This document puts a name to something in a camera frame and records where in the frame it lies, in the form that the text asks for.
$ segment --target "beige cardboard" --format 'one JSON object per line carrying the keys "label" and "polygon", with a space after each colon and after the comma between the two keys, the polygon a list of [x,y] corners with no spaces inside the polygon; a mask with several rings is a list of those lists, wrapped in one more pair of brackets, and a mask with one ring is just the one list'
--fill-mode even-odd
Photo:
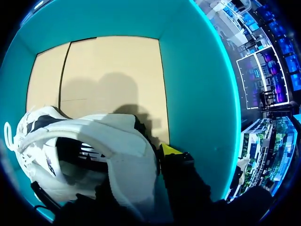
{"label": "beige cardboard", "polygon": [[135,114],[156,145],[158,139],[168,144],[158,40],[109,36],[72,43],[63,73],[61,110],[72,118],[94,113]]}
{"label": "beige cardboard", "polygon": [[70,43],[37,55],[27,91],[26,110],[33,107],[58,107],[58,95],[63,63]]}

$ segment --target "white sneaker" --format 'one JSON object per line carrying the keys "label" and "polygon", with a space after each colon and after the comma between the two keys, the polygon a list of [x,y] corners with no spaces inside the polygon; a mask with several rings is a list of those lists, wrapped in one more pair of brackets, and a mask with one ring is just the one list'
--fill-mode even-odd
{"label": "white sneaker", "polygon": [[98,114],[69,120],[55,108],[44,107],[25,114],[14,142],[8,123],[4,134],[27,177],[55,201],[74,200],[77,193],[95,198],[95,187],[108,172],[117,202],[140,220],[150,220],[156,158],[135,124],[134,115]]}

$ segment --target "yellow tag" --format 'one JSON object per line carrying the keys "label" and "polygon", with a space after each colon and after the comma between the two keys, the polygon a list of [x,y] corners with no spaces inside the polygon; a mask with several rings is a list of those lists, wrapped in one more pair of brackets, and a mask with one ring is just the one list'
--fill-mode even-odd
{"label": "yellow tag", "polygon": [[175,150],[174,148],[166,145],[166,144],[162,144],[162,148],[163,148],[163,152],[164,155],[168,155],[168,154],[182,154],[182,152],[179,152],[177,150]]}

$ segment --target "sneaker tongue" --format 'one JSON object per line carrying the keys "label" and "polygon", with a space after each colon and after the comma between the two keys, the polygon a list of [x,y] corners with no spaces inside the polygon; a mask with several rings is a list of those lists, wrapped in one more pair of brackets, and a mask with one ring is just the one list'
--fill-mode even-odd
{"label": "sneaker tongue", "polygon": [[48,167],[44,167],[44,168],[58,181],[65,182],[65,177],[61,171],[61,167],[57,155],[56,141],[57,138],[50,139],[43,146],[43,151],[45,153],[46,161],[48,165]]}

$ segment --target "cardboard panel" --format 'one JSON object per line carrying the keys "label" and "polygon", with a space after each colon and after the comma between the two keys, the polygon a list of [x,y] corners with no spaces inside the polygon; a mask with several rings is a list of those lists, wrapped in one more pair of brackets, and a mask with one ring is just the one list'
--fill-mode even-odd
{"label": "cardboard panel", "polygon": [[169,143],[158,40],[108,36],[72,43],[63,73],[61,110],[72,118],[135,114],[152,137]]}
{"label": "cardboard panel", "polygon": [[27,111],[33,107],[58,107],[62,68],[69,45],[66,43],[37,55],[27,91]]}

